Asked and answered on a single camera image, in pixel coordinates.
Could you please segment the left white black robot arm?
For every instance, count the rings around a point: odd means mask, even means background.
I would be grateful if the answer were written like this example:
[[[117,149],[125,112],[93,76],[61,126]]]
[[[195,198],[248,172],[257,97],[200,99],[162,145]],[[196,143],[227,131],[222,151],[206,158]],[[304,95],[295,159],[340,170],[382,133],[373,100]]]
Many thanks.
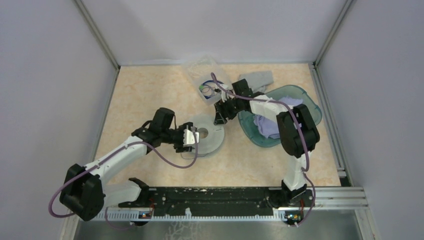
[[[153,198],[149,186],[136,177],[120,184],[109,181],[133,163],[149,153],[157,154],[167,164],[188,169],[194,165],[177,165],[158,152],[162,144],[172,145],[176,153],[198,152],[200,134],[192,122],[177,126],[173,123],[175,112],[159,108],[153,119],[140,128],[107,155],[84,166],[72,165],[66,173],[63,186],[52,199],[59,202],[83,221],[94,219],[101,211],[112,206],[148,207],[153,209]]]

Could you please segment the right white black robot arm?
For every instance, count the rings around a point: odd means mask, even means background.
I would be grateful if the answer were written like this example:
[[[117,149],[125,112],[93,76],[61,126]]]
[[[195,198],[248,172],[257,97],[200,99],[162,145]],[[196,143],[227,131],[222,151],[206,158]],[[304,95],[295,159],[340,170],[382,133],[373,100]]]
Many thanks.
[[[306,172],[310,168],[310,154],[320,141],[320,134],[305,104],[295,106],[274,100],[262,92],[253,92],[245,79],[229,88],[211,75],[221,99],[214,104],[215,125],[224,125],[240,112],[265,117],[277,124],[279,139],[290,156],[289,168],[282,179],[281,199],[287,206],[295,206],[306,192]]]

